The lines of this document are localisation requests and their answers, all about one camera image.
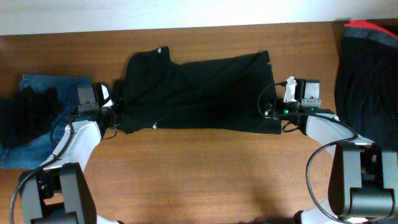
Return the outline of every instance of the black cloth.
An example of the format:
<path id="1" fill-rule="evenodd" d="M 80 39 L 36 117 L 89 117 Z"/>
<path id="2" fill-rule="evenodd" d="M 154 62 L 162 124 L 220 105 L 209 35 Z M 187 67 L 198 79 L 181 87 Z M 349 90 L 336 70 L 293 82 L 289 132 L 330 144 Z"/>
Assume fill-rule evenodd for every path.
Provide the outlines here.
<path id="1" fill-rule="evenodd" d="M 52 120 L 62 110 L 54 88 L 41 94 L 28 86 L 11 99 L 0 99 L 1 145 L 16 147 L 49 132 Z"/>
<path id="2" fill-rule="evenodd" d="M 383 148 L 398 149 L 398 38 L 345 27 L 335 88 L 337 115 Z"/>
<path id="3" fill-rule="evenodd" d="M 234 58 L 178 65 L 169 48 L 131 57 L 126 77 L 115 82 L 113 100 L 123 114 L 118 129 L 220 128 L 280 134 L 280 121 L 257 112 L 257 97 L 273 84 L 267 51 Z M 275 88 L 262 99 L 275 100 Z"/>

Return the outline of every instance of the wooden table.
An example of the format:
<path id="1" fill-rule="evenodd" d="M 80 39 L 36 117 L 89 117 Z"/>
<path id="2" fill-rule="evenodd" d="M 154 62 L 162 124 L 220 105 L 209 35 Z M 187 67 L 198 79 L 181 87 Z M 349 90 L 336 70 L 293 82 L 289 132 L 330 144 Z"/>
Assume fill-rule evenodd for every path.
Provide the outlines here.
<path id="1" fill-rule="evenodd" d="M 377 21 L 397 24 L 397 21 Z M 23 73 L 90 76 L 110 84 L 139 51 L 164 45 L 177 63 L 268 50 L 276 82 L 321 81 L 323 108 L 335 109 L 342 22 L 196 29 L 126 30 L 0 37 L 0 97 Z M 220 129 L 143 129 L 94 150 L 85 177 L 97 213 L 125 223 L 236 223 L 291 217 L 313 207 L 305 165 L 319 145 L 299 131 L 282 135 Z M 312 184 L 326 198 L 332 158 L 321 153 Z M 21 170 L 0 170 L 0 223 Z M 21 223 L 20 201 L 16 221 Z"/>

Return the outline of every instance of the denim fabric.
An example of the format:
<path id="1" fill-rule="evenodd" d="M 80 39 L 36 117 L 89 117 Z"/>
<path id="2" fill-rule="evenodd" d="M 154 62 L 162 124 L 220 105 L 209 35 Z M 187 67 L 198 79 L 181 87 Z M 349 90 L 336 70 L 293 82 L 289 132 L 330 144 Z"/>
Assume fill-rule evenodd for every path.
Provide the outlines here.
<path id="1" fill-rule="evenodd" d="M 23 89 L 27 86 L 31 86 L 37 93 L 43 93 L 50 87 L 57 89 L 58 99 L 64 104 L 65 109 L 52 122 L 52 126 L 54 126 L 57 120 L 62 118 L 64 113 L 79 105 L 77 86 L 90 83 L 89 77 L 59 77 L 25 74 L 19 82 L 19 88 Z M 64 122 L 59 122 L 53 133 L 54 141 L 59 142 L 64 132 L 65 124 Z M 49 132 L 21 146 L 7 149 L 3 149 L 0 146 L 0 167 L 3 169 L 34 169 L 51 155 L 55 146 L 56 145 L 51 143 Z"/>

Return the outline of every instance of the blue cloth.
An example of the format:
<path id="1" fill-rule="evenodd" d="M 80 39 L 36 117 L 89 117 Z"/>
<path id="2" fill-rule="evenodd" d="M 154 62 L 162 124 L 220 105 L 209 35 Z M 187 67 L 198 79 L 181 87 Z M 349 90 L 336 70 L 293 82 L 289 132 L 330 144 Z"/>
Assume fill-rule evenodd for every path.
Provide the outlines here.
<path id="1" fill-rule="evenodd" d="M 77 86 L 90 84 L 89 77 L 59 77 L 48 75 L 22 76 L 19 82 L 20 90 L 30 86 L 36 93 L 43 93 L 46 89 L 54 87 L 57 89 L 58 99 L 64 104 L 64 111 L 52 122 L 54 127 L 58 119 L 67 111 L 79 105 Z M 65 132 L 65 123 L 59 122 L 53 133 L 53 140 L 59 142 Z M 34 169 L 46 160 L 55 149 L 56 145 L 51 143 L 50 132 L 34 139 L 26 144 L 2 148 L 0 145 L 0 167 L 3 169 Z"/>

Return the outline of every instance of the wood grain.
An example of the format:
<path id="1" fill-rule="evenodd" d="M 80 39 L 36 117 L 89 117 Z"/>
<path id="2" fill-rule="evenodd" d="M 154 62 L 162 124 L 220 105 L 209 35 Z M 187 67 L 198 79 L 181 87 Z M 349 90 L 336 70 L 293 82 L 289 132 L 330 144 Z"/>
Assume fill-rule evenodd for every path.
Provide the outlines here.
<path id="1" fill-rule="evenodd" d="M 168 45 L 177 63 L 268 50 L 275 81 L 289 76 L 320 79 L 323 107 L 335 109 L 335 37 L 341 36 L 341 26 L 320 22 L 2 36 L 0 97 L 12 96 L 23 73 L 88 75 L 94 82 L 112 84 L 123 77 L 132 54 Z M 125 223 L 236 223 L 291 217 L 313 207 L 304 174 L 317 147 L 300 132 L 144 129 L 101 142 L 85 177 L 97 212 Z M 321 153 L 312 167 L 312 184 L 320 200 L 326 197 L 331 162 Z M 1 223 L 7 222 L 20 173 L 0 170 Z M 16 219 L 21 223 L 19 203 Z"/>

